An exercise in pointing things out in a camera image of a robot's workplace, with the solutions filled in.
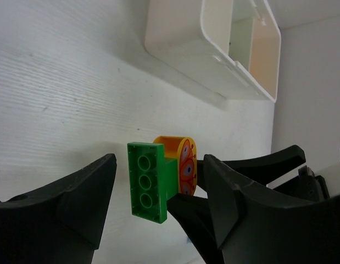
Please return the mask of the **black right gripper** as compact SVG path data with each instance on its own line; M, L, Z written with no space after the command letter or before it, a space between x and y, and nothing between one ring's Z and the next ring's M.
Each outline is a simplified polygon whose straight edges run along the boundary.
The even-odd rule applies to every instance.
M305 152L297 145L262 157L223 161L233 171L249 179L246 186L252 182L266 186L305 162ZM330 198L325 179L321 175L315 175L308 166L298 169L298 176L275 187L274 190L312 202Z

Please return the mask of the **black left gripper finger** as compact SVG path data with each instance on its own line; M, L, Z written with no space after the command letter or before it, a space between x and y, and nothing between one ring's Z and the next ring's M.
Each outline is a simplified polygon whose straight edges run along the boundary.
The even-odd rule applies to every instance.
M225 263L340 263L340 195L311 202L269 189L204 156L217 247Z
M176 194L167 200L168 212L178 221L205 263L222 263L215 240L208 199Z
M0 263L91 263L116 175L107 154L75 173L0 201Z

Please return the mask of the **green lego brick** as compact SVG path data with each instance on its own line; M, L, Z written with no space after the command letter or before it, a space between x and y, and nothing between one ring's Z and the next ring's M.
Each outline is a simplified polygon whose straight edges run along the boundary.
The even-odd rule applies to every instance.
M167 200L178 193L177 159L165 156L165 145L127 144L131 211L134 216L163 223Z

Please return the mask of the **yellow butterfly lego brick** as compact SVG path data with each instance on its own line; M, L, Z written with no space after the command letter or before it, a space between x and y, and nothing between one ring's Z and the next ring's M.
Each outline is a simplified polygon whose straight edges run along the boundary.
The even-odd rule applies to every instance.
M165 157L177 160L179 193L193 196L197 186L197 148L191 137L159 136L154 141L163 144Z

